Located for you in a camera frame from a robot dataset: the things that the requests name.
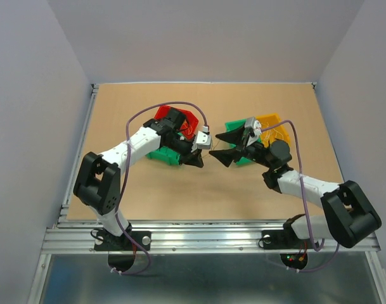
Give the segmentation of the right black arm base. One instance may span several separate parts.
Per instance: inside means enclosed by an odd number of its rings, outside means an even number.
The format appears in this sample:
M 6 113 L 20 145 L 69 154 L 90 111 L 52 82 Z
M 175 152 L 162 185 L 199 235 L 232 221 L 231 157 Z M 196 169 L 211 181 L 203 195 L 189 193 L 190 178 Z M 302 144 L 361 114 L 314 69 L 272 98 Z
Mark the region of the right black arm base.
M 258 240 L 258 247 L 264 250 L 294 250 L 301 249 L 306 245 L 307 248 L 311 248 L 311 241 L 308 238 L 300 239 L 295 234 L 292 224 L 297 219 L 303 219 L 305 214 L 296 215 L 289 218 L 284 224 L 282 229 L 272 229 L 262 231 L 261 238 Z

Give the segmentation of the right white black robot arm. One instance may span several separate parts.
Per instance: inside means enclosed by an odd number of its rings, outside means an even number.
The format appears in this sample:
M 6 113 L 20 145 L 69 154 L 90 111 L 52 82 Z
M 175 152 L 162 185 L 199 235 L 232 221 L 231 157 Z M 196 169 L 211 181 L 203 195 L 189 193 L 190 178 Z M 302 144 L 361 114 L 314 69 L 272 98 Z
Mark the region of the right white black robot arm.
M 230 149 L 213 150 L 214 158 L 229 167 L 241 158 L 263 165 L 266 186 L 277 193 L 302 199 L 323 209 L 323 214 L 311 216 L 309 211 L 290 218 L 281 232 L 283 243 L 296 247 L 304 239 L 332 239 L 345 248 L 352 248 L 382 226 L 382 220 L 357 182 L 341 184 L 315 179 L 292 168 L 290 147 L 277 139 L 267 146 L 258 140 L 251 127 L 216 135 L 232 144 Z

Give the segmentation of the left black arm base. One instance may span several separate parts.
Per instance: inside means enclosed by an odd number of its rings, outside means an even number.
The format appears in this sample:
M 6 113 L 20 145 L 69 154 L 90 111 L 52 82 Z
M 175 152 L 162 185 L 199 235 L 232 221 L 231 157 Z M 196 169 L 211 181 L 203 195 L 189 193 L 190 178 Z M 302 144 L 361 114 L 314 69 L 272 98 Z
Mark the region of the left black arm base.
M 130 237 L 141 245 L 146 251 L 150 250 L 151 232 L 150 231 L 133 231 L 128 230 Z M 94 239 L 95 251 L 138 251 L 135 246 L 125 235 L 114 236 L 104 228 L 94 228 L 90 232 Z

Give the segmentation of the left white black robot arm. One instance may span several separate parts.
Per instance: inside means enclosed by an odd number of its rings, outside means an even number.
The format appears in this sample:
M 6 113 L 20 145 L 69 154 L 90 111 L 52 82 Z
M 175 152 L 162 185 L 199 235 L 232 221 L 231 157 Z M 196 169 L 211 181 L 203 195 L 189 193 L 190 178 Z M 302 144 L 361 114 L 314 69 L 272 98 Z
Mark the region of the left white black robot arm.
M 81 162 L 73 194 L 90 207 L 103 228 L 110 233 L 109 242 L 118 250 L 130 245 L 131 225 L 119 210 L 121 181 L 127 180 L 130 166 L 147 154 L 165 147 L 179 154 L 179 163 L 203 167 L 201 152 L 210 149 L 209 127 L 203 126 L 191 139 L 181 136 L 186 115 L 170 108 L 166 116 L 145 122 L 138 131 L 117 146 L 100 154 L 87 153 Z

